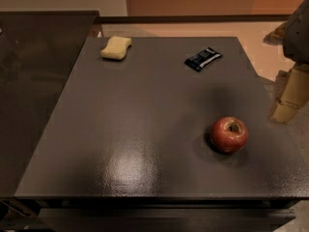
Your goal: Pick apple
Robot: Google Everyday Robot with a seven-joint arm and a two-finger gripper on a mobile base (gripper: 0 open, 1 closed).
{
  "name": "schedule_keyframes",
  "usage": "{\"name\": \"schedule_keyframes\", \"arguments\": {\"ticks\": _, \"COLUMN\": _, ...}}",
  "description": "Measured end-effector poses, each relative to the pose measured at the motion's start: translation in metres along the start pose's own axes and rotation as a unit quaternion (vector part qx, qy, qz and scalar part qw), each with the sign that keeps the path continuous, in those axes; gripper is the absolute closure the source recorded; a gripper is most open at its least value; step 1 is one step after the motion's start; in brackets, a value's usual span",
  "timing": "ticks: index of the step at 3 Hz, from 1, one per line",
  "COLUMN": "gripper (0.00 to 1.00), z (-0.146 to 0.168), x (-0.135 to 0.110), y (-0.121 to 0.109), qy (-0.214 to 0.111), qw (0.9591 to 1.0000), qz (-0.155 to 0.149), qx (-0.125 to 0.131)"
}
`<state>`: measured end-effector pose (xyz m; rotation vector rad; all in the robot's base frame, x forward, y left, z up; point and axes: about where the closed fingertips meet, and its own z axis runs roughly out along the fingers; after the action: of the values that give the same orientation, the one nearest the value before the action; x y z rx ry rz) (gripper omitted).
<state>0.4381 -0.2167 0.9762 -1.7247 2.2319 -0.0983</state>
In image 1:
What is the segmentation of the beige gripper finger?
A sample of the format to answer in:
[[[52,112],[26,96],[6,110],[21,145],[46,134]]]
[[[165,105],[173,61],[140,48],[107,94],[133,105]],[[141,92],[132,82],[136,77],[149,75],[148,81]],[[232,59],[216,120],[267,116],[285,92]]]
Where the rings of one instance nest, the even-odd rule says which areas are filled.
[[[276,76],[274,99],[269,118],[287,124],[309,102],[309,65],[295,63],[288,71]]]
[[[285,39],[287,23],[277,26],[273,31],[265,35],[263,42],[270,45],[281,45]]]

